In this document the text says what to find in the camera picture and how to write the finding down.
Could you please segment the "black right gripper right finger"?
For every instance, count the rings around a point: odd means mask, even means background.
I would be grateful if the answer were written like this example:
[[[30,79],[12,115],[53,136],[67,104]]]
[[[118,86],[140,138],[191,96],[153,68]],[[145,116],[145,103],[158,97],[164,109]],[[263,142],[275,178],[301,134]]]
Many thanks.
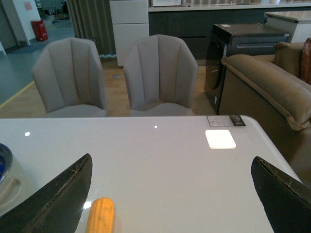
[[[266,160],[255,157],[251,175],[256,193],[276,233],[311,231],[311,189]]]

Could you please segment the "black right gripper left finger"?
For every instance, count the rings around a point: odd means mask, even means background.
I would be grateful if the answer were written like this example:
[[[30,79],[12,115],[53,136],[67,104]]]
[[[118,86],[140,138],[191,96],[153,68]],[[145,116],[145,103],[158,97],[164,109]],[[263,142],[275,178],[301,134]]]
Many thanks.
[[[24,202],[0,217],[2,233],[73,233],[79,224],[92,177],[85,154]]]

